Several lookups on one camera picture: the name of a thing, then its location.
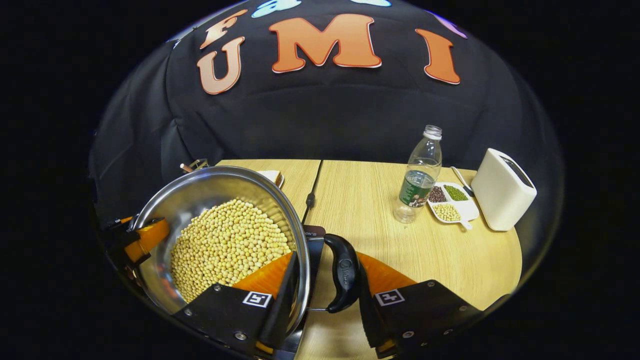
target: water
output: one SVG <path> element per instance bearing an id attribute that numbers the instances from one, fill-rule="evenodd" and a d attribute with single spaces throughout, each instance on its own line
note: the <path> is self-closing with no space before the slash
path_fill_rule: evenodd
<path id="1" fill-rule="evenodd" d="M 402 223 L 410 223 L 424 209 L 435 179 L 423 170 L 423 165 L 408 166 L 400 194 L 396 198 L 394 216 Z"/>

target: white divided dish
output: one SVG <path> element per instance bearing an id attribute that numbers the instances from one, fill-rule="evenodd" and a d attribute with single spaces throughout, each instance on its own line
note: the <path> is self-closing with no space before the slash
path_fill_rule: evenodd
<path id="1" fill-rule="evenodd" d="M 461 201 L 453 200 L 451 198 L 451 195 L 449 195 L 449 193 L 445 189 L 445 187 L 444 187 L 445 185 L 453 186 L 454 188 L 460 190 L 463 194 L 465 194 L 465 196 L 467 197 L 467 200 L 461 200 Z M 473 201 L 473 199 L 471 199 L 469 194 L 467 194 L 467 192 L 465 191 L 465 189 L 462 186 L 460 186 L 460 185 L 458 185 L 456 183 L 435 183 L 433 188 L 435 188 L 436 186 L 439 187 L 442 190 L 442 193 L 444 193 L 444 197 L 447 200 L 443 201 L 443 202 L 431 202 L 429 200 L 429 198 L 427 198 L 427 203 L 429 204 L 429 207 L 431 208 L 431 212 L 433 212 L 433 214 L 436 216 L 436 218 L 441 222 L 445 222 L 447 224 L 460 223 L 460 224 L 462 224 L 462 226 L 465 227 L 465 229 L 471 230 L 471 228 L 473 228 L 473 227 L 471 226 L 471 224 L 469 222 L 471 220 L 473 220 L 473 219 L 478 218 L 478 216 L 480 216 L 480 211 L 478 210 L 478 207 L 476 206 L 476 203 Z M 436 210 L 434 209 L 434 207 L 437 206 L 437 205 L 442 205 L 442 204 L 451 204 L 451 205 L 453 205 L 453 207 L 456 209 L 456 211 L 460 214 L 460 220 L 459 221 L 446 221 L 446 220 L 442 219 L 441 217 L 439 217 L 438 214 L 436 214 Z"/>

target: black cable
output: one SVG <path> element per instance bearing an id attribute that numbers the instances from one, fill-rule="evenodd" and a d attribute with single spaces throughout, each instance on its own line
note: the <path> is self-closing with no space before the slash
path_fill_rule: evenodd
<path id="1" fill-rule="evenodd" d="M 309 209 L 313 208 L 316 205 L 316 186 L 318 185 L 318 179 L 320 178 L 320 170 L 322 169 L 322 163 L 324 160 L 320 160 L 320 165 L 318 165 L 318 171 L 316 173 L 316 180 L 314 181 L 314 186 L 311 188 L 311 192 L 307 195 L 307 208 L 305 210 L 304 216 L 302 216 L 302 224 L 305 224 L 307 219 L 307 214 L 309 213 Z"/>

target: orange letter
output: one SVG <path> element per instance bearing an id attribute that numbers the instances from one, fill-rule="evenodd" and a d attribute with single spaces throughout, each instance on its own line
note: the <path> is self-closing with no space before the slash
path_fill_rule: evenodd
<path id="1" fill-rule="evenodd" d="M 430 31 L 416 29 L 415 32 L 427 42 L 429 65 L 424 67 L 424 72 L 432 78 L 445 83 L 460 84 L 460 77 L 453 69 L 453 59 L 451 58 L 451 50 L 449 50 L 453 44 L 444 37 Z"/>
<path id="2" fill-rule="evenodd" d="M 340 51 L 333 62 L 344 67 L 379 67 L 382 60 L 373 53 L 369 25 L 373 19 L 352 13 L 333 18 L 324 31 L 319 31 L 305 19 L 287 19 L 269 27 L 278 34 L 278 61 L 273 72 L 300 70 L 305 60 L 298 57 L 296 46 L 317 66 L 324 65 L 335 43 Z"/>
<path id="3" fill-rule="evenodd" d="M 246 13 L 246 10 L 240 10 L 237 13 L 231 15 L 230 17 L 227 17 L 226 19 L 222 20 L 221 22 L 207 29 L 207 38 L 204 40 L 204 42 L 200 46 L 200 50 L 204 49 L 212 42 L 221 38 L 222 35 L 226 34 L 227 30 L 223 30 L 223 29 L 228 29 L 232 27 L 236 23 L 237 17 L 244 13 Z"/>
<path id="4" fill-rule="evenodd" d="M 200 80 L 202 88 L 208 94 L 216 95 L 229 90 L 240 78 L 240 44 L 244 42 L 244 37 L 239 37 L 227 42 L 222 51 L 227 53 L 227 75 L 222 78 L 216 78 L 213 71 L 213 59 L 216 57 L 216 51 L 206 54 L 202 59 L 198 60 L 200 68 Z"/>

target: soybean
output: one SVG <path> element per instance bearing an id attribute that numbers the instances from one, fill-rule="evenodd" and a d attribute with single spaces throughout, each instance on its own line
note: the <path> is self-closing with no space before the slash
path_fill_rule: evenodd
<path id="1" fill-rule="evenodd" d="M 233 286 L 275 259 L 273 253 L 290 252 L 285 234 L 266 213 L 234 199 L 203 210 L 180 232 L 171 249 L 171 275 L 184 300 L 191 302 L 211 284 Z"/>
<path id="2" fill-rule="evenodd" d="M 433 206 L 439 218 L 445 221 L 460 221 L 458 210 L 451 204 L 439 204 Z"/>

